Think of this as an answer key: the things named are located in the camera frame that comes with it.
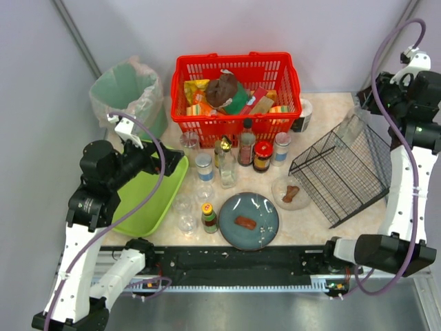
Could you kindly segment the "clear bottle with gold pourer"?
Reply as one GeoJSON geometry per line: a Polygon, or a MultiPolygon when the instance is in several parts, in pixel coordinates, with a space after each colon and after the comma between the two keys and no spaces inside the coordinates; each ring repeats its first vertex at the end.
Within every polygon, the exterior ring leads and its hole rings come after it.
{"type": "Polygon", "coordinates": [[[232,152],[232,142],[223,135],[220,140],[220,152],[218,153],[218,169],[220,172],[220,182],[224,189],[232,188],[236,185],[236,157],[232,152]]]}

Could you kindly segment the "yellow cap sauce bottle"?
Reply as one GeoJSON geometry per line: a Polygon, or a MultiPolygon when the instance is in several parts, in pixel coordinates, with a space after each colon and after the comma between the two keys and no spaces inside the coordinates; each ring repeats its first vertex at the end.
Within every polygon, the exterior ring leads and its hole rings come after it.
{"type": "Polygon", "coordinates": [[[202,216],[201,221],[204,230],[208,234],[213,234],[218,230],[218,217],[213,209],[211,203],[204,203],[201,206],[202,216]]]}

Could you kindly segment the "dark vinegar bottle black cap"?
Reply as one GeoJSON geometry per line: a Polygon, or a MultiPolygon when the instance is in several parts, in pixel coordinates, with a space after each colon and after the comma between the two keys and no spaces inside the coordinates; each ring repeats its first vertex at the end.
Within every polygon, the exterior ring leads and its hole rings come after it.
{"type": "Polygon", "coordinates": [[[252,131],[252,124],[252,120],[246,118],[243,121],[243,131],[239,136],[238,163],[241,166],[250,166],[252,164],[252,152],[256,141],[255,134],[252,131]]]}

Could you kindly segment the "red lid sauce jar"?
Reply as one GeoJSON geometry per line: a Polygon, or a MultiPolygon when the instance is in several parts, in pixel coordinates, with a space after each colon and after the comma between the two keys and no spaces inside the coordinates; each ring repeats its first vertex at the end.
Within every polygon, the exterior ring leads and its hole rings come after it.
{"type": "Polygon", "coordinates": [[[259,141],[254,146],[253,169],[257,172],[266,172],[273,155],[273,145],[268,141],[259,141]]]}

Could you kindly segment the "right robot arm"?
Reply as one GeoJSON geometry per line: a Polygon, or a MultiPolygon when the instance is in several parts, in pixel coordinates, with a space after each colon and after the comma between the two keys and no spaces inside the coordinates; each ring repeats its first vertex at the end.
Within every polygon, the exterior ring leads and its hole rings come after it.
{"type": "Polygon", "coordinates": [[[430,70],[428,54],[418,48],[402,52],[400,61],[403,68],[396,74],[380,73],[374,87],[412,149],[419,182],[414,185],[409,156],[390,132],[392,175],[383,224],[377,234],[362,234],[356,240],[333,238],[327,246],[335,261],[395,274],[415,228],[416,243],[403,274],[407,277],[431,265],[437,254],[427,245],[424,214],[431,172],[440,153],[440,125],[433,120],[440,104],[440,74],[430,70]]]}

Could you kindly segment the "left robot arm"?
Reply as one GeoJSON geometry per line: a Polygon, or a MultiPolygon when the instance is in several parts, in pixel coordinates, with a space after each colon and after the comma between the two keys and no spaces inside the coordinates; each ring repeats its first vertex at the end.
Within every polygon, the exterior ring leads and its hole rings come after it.
{"type": "Polygon", "coordinates": [[[110,311],[130,281],[154,266],[154,246],[132,239],[114,265],[93,283],[103,233],[112,225],[118,194],[140,172],[160,178],[173,174],[184,153],[162,143],[127,141],[118,152],[106,140],[86,145],[81,183],[68,201],[66,240],[54,292],[44,311],[33,316],[38,330],[104,330],[110,311]]]}

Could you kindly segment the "tall clear jar foil lid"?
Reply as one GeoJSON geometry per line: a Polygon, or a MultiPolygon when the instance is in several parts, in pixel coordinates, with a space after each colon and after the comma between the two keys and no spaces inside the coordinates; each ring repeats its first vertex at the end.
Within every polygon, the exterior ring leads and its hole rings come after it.
{"type": "Polygon", "coordinates": [[[180,136],[180,144],[185,156],[188,159],[194,158],[198,154],[200,148],[199,136],[192,131],[184,132],[180,136]]]}

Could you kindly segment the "silver lid jar blue label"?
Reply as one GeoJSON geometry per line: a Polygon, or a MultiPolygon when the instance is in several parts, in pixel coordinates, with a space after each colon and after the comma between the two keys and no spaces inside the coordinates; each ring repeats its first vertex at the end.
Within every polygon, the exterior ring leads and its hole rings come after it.
{"type": "Polygon", "coordinates": [[[214,168],[212,157],[207,153],[199,153],[195,158],[198,178],[203,182],[212,183],[214,180],[214,168]]]}

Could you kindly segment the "striped sponge left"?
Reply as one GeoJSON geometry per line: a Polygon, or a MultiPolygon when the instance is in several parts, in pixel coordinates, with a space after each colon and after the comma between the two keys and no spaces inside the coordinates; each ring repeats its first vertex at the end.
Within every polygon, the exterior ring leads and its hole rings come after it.
{"type": "Polygon", "coordinates": [[[199,104],[192,105],[186,108],[187,116],[201,116],[202,108],[199,104]]]}

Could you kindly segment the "striped sponge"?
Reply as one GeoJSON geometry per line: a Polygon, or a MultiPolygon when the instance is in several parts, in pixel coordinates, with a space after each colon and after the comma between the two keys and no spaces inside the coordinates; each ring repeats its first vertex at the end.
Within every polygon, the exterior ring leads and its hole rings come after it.
{"type": "Polygon", "coordinates": [[[289,111],[289,106],[274,106],[269,109],[269,113],[286,113],[289,111]]]}
{"type": "Polygon", "coordinates": [[[201,116],[202,108],[199,104],[192,105],[186,108],[187,116],[201,116]]]}

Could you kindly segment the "lime green plastic tray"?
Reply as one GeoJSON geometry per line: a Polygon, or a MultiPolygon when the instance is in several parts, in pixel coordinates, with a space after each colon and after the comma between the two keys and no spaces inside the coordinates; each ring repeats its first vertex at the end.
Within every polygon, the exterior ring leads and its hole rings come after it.
{"type": "MultiPolygon", "coordinates": [[[[156,231],[172,205],[188,168],[188,158],[183,157],[174,173],[163,178],[161,185],[150,200],[118,224],[114,231],[129,237],[148,237],[156,231]]],[[[140,172],[129,183],[125,184],[118,191],[121,202],[114,213],[113,221],[118,221],[142,202],[153,191],[157,180],[157,175],[140,172]]]]}

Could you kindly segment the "orange snack packet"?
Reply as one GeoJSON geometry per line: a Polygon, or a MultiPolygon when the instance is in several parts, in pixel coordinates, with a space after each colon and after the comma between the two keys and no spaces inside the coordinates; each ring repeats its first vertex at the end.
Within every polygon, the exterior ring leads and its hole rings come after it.
{"type": "Polygon", "coordinates": [[[208,104],[205,93],[202,91],[197,91],[194,95],[194,102],[192,105],[199,104],[202,108],[202,114],[201,116],[212,116],[216,114],[215,109],[211,107],[210,104],[208,104]]]}

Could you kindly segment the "yellow snack packet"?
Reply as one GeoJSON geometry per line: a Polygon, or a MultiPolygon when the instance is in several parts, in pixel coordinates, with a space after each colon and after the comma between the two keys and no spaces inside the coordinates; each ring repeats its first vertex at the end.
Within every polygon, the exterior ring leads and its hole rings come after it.
{"type": "Polygon", "coordinates": [[[194,102],[194,95],[197,91],[204,92],[209,84],[209,79],[197,79],[185,81],[183,84],[185,98],[187,102],[192,105],[194,102]]]}

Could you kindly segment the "green bin with plastic liner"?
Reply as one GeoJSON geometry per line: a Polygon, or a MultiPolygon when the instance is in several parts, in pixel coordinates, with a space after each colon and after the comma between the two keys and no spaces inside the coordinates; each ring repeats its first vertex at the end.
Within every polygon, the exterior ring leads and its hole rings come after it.
{"type": "Polygon", "coordinates": [[[136,117],[157,139],[168,126],[161,79],[138,56],[104,72],[90,88],[89,96],[102,128],[114,130],[107,115],[116,111],[136,117]]]}

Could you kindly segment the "red plastic shopping basket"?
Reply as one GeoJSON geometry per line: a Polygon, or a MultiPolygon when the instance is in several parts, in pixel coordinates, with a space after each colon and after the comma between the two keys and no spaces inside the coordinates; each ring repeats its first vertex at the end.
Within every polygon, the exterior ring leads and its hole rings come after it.
{"type": "Polygon", "coordinates": [[[273,141],[300,117],[300,83],[288,52],[184,55],[176,60],[171,87],[172,120],[195,132],[202,148],[227,135],[234,144],[243,121],[252,120],[260,140],[273,141]],[[255,113],[250,92],[275,92],[280,112],[255,113]]]}

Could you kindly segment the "brown paper bag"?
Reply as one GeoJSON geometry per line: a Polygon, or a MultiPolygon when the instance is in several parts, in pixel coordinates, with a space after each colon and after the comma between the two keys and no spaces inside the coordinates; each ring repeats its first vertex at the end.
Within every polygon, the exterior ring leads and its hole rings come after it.
{"type": "Polygon", "coordinates": [[[213,108],[221,108],[238,92],[238,80],[229,70],[221,70],[217,79],[209,81],[205,89],[205,98],[213,108]]]}

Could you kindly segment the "green snack bag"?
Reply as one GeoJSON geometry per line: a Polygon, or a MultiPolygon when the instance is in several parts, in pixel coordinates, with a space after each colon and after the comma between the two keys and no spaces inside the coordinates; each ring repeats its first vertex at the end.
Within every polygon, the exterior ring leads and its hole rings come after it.
{"type": "Polygon", "coordinates": [[[248,102],[248,93],[241,83],[238,83],[237,93],[232,97],[232,102],[224,107],[228,115],[237,115],[248,102]]]}

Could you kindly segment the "white paper cup roll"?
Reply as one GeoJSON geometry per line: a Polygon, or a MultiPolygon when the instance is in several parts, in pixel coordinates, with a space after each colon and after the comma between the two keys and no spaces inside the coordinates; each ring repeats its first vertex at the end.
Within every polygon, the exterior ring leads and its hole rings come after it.
{"type": "Polygon", "coordinates": [[[291,125],[291,130],[293,132],[304,132],[308,128],[309,122],[311,121],[311,116],[313,112],[313,106],[311,102],[307,99],[301,99],[300,105],[302,107],[302,112],[300,114],[300,117],[296,119],[291,125]]]}

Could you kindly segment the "blue ceramic plate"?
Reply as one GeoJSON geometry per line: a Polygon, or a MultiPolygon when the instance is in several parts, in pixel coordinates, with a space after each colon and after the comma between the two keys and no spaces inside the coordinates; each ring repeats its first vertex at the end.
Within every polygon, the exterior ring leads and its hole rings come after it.
{"type": "Polygon", "coordinates": [[[223,238],[233,247],[258,251],[278,234],[280,217],[275,205],[261,194],[241,192],[228,198],[218,213],[223,238]]]}

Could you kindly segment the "brown meat piece on plate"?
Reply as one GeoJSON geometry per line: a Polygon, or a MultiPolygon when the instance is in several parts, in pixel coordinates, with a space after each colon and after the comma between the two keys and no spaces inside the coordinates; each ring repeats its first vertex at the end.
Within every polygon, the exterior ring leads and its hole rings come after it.
{"type": "Polygon", "coordinates": [[[254,230],[256,228],[256,222],[253,219],[244,216],[236,217],[234,223],[247,230],[254,230]]]}

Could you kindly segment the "red carton box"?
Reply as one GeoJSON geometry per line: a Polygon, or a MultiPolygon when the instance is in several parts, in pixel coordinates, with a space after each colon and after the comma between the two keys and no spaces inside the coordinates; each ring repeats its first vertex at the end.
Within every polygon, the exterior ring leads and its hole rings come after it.
{"type": "Polygon", "coordinates": [[[262,87],[257,88],[255,91],[253,91],[250,99],[245,104],[243,109],[239,112],[239,115],[247,115],[250,114],[255,105],[267,95],[268,91],[262,87]]]}

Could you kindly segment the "silver lid jar right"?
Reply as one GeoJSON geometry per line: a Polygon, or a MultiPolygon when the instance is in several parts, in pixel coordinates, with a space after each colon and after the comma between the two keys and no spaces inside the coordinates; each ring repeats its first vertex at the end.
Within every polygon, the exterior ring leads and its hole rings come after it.
{"type": "Polygon", "coordinates": [[[274,151],[271,159],[271,164],[273,166],[281,166],[284,164],[287,153],[289,150],[289,145],[291,143],[291,137],[286,132],[279,132],[274,139],[274,151]]]}

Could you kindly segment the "striped sponge right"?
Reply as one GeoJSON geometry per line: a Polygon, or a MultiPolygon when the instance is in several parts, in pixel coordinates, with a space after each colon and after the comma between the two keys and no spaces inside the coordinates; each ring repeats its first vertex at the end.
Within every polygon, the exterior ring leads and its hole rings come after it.
{"type": "Polygon", "coordinates": [[[274,106],[269,109],[269,113],[286,113],[289,111],[289,106],[274,106]]]}

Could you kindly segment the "clear glass oval dish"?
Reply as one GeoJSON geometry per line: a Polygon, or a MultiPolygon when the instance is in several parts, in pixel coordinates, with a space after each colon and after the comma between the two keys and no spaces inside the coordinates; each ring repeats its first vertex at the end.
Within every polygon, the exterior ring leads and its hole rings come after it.
{"type": "Polygon", "coordinates": [[[271,185],[271,193],[278,207],[284,210],[302,210],[311,203],[302,183],[293,176],[281,176],[271,185]]]}

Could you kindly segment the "brown rib bone piece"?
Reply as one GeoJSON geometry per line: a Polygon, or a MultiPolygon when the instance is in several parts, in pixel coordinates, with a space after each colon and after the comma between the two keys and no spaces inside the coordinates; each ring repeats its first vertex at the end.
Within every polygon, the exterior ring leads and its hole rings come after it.
{"type": "Polygon", "coordinates": [[[296,186],[296,185],[288,185],[287,186],[287,191],[286,191],[284,197],[282,198],[282,201],[284,203],[291,203],[292,200],[298,194],[299,191],[300,191],[300,188],[298,186],[296,186]]]}

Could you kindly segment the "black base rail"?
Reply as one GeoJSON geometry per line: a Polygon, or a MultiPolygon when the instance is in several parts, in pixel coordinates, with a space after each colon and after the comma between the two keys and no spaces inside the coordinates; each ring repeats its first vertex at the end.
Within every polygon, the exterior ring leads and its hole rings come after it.
{"type": "Polygon", "coordinates": [[[267,246],[242,251],[229,246],[157,246],[137,272],[137,294],[153,293],[168,277],[169,292],[324,292],[349,291],[353,269],[332,267],[319,245],[267,246]]]}

